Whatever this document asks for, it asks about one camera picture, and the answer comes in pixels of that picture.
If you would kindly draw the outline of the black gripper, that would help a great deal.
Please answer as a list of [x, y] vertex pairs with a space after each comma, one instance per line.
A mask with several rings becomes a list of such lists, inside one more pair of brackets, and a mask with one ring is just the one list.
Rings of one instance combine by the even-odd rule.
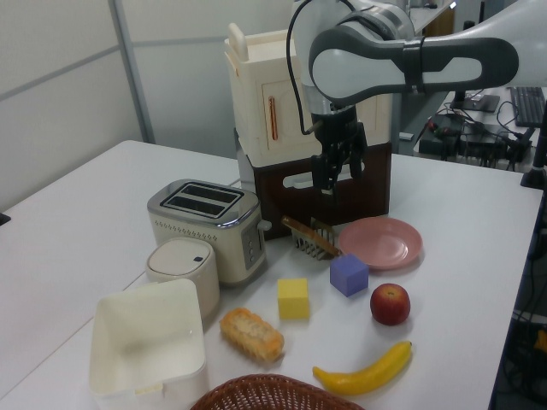
[[329, 159], [341, 155], [349, 158], [350, 176], [362, 178], [362, 158], [367, 149], [364, 125], [357, 119], [356, 107], [350, 106], [330, 114], [311, 114], [314, 123], [321, 125], [315, 130], [315, 138], [321, 143], [321, 153], [311, 157], [313, 187], [317, 190], [333, 190], [337, 168]]

